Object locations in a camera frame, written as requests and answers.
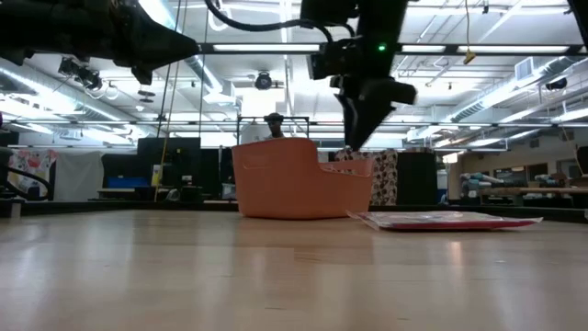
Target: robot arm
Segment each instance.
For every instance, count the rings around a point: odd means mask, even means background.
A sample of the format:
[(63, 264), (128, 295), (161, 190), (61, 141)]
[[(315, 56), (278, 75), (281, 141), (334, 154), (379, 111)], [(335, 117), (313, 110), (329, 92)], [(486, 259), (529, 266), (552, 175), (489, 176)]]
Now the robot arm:
[(198, 52), (189, 37), (155, 23), (136, 0), (3, 0), (0, 57), (22, 65), (35, 52), (111, 59), (150, 85), (152, 71)]

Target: desk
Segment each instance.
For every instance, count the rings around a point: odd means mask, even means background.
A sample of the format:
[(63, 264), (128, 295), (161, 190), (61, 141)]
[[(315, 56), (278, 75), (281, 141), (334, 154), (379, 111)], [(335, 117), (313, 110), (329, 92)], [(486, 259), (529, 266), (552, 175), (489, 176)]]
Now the desk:
[(479, 193), (482, 204), (484, 196), (506, 196), (513, 197), (515, 205), (523, 206), (523, 196), (527, 193), (588, 194), (588, 188), (481, 188)]
[(586, 225), (550, 222), (386, 233), (230, 212), (25, 217), (0, 224), (0, 320), (28, 331), (583, 331), (586, 237)]
[[(157, 193), (167, 193), (169, 188), (159, 188)], [(101, 188), (98, 190), (99, 199), (125, 199), (127, 197), (135, 197), (136, 188)]]

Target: blue object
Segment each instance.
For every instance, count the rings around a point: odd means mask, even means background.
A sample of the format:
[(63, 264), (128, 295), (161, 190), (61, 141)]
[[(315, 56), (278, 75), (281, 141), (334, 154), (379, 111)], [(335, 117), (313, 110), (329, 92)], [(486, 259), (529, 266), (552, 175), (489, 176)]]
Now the blue object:
[(148, 188), (149, 181), (144, 177), (107, 177), (108, 188)]

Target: orange plastic basket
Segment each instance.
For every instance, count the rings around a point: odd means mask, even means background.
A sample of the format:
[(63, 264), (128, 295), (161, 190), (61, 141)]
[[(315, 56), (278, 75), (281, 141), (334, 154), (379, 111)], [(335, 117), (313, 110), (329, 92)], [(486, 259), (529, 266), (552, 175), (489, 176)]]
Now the orange plastic basket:
[(232, 148), (239, 211), (247, 217), (309, 220), (367, 211), (374, 161), (320, 164), (304, 138)]

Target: person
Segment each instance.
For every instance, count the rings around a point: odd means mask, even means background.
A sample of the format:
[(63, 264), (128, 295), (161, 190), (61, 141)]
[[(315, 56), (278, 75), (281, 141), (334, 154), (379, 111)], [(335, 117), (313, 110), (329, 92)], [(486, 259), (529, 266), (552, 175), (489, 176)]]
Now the person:
[(284, 132), (282, 132), (282, 122), (284, 121), (284, 117), (282, 115), (274, 112), (265, 116), (264, 120), (266, 120), (269, 130), (272, 132), (266, 137), (266, 140), (284, 138)]

